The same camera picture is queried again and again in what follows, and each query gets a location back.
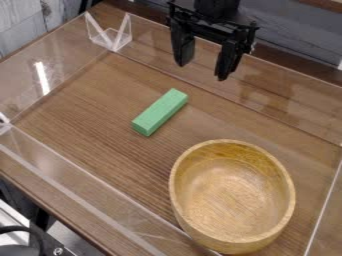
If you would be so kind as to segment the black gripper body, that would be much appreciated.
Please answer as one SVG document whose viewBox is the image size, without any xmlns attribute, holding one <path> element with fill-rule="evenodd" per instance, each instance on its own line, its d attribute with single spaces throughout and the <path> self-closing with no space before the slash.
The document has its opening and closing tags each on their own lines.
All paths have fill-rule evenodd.
<svg viewBox="0 0 342 256">
<path fill-rule="evenodd" d="M 186 24 L 194 37 L 218 44 L 227 39 L 251 45 L 259 26 L 239 13 L 241 0 L 168 0 L 168 26 L 171 20 Z"/>
</svg>

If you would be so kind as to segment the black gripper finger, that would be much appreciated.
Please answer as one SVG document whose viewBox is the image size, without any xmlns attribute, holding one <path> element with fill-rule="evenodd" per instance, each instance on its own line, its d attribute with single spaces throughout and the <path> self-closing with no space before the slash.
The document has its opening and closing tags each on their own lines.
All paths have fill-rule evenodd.
<svg viewBox="0 0 342 256">
<path fill-rule="evenodd" d="M 224 81 L 231 73 L 235 72 L 245 53 L 245 45 L 242 42 L 226 40 L 218 55 L 215 76 L 219 81 Z"/>
<path fill-rule="evenodd" d="M 188 26 L 171 20 L 171 45 L 176 64 L 183 67 L 194 58 L 195 38 Z"/>
</svg>

